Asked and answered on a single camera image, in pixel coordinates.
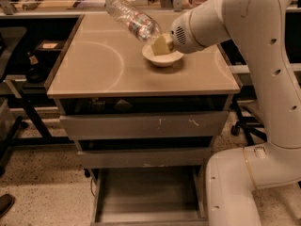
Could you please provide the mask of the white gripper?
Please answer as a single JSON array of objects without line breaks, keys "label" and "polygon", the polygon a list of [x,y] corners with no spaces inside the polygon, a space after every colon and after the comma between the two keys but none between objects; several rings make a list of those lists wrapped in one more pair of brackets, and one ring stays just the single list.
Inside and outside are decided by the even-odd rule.
[{"label": "white gripper", "polygon": [[170,34],[164,33],[150,45],[155,56],[170,54],[174,48],[184,54],[192,54],[205,49],[200,43],[198,31],[203,15],[193,8],[178,17],[170,27]]}]

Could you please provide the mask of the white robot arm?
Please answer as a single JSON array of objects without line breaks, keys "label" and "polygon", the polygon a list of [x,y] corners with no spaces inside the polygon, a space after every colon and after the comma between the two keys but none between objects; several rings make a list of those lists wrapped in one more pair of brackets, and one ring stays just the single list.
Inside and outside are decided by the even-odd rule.
[{"label": "white robot arm", "polygon": [[267,136],[263,144],[209,159],[209,226],[261,226],[253,190],[301,180],[301,90],[285,49],[292,1],[208,0],[169,28],[174,48],[185,54],[225,40],[235,43],[250,71]]}]

